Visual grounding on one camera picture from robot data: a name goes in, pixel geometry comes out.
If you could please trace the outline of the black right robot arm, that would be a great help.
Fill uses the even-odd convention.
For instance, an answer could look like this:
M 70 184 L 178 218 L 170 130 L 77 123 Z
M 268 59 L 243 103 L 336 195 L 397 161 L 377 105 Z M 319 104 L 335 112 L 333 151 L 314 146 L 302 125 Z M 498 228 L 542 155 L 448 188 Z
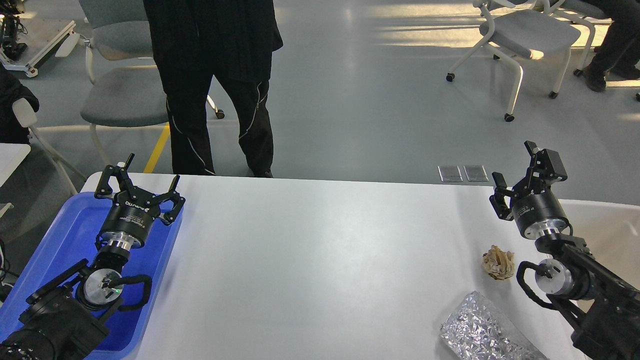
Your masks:
M 499 219 L 515 221 L 519 234 L 548 255 L 540 263 L 522 261 L 516 280 L 538 306 L 560 312 L 573 328 L 573 346 L 592 360 L 640 357 L 639 291 L 596 261 L 585 239 L 565 234 L 571 223 L 553 194 L 553 183 L 568 175 L 555 150 L 525 142 L 530 164 L 508 188 L 492 173 L 489 200 Z

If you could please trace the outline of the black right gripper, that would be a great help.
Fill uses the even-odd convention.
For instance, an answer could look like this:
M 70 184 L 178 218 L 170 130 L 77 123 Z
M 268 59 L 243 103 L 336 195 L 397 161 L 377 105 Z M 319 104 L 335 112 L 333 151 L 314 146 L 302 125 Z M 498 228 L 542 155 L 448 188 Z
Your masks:
M 525 148 L 530 155 L 530 164 L 523 178 L 524 189 L 527 193 L 539 194 L 519 198 L 521 183 L 516 183 L 509 190 L 503 174 L 494 171 L 491 174 L 494 194 L 489 196 L 489 202 L 499 219 L 514 220 L 522 237 L 536 240 L 544 235 L 561 233 L 569 227 L 569 219 L 550 190 L 552 184 L 565 182 L 569 176 L 557 151 L 539 148 L 533 141 L 525 141 Z M 510 207 L 505 198 L 513 198 Z

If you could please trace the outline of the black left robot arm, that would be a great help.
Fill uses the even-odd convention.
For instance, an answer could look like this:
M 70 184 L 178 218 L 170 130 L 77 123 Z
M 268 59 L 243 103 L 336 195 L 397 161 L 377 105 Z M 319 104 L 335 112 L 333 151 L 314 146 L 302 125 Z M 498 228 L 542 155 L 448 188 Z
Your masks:
M 65 203 L 1 308 L 3 360 L 83 360 L 139 339 L 178 234 L 179 175 L 156 194 L 107 165 Z

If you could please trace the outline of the white robot base cart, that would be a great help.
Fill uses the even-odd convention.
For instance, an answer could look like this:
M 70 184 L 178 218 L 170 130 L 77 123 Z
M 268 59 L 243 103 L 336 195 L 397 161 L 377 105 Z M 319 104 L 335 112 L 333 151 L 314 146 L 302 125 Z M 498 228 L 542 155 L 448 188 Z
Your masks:
M 1 2 L 1 64 L 8 71 L 38 76 L 39 66 L 74 33 L 71 19 L 43 19 L 28 14 L 23 0 Z

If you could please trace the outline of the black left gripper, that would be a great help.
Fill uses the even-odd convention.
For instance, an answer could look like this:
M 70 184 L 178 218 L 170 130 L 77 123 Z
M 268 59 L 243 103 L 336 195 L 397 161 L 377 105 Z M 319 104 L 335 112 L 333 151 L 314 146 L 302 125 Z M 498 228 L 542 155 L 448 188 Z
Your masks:
M 124 248 L 145 246 L 155 219 L 164 225 L 173 224 L 181 213 L 186 199 L 177 191 L 180 175 L 176 174 L 166 193 L 154 194 L 135 187 L 128 168 L 135 158 L 130 153 L 124 165 L 106 165 L 94 191 L 96 199 L 113 199 L 113 205 L 99 230 L 99 246 L 124 243 Z M 119 192 L 110 186 L 110 178 L 116 178 Z M 161 205 L 171 202 L 173 207 L 162 212 Z

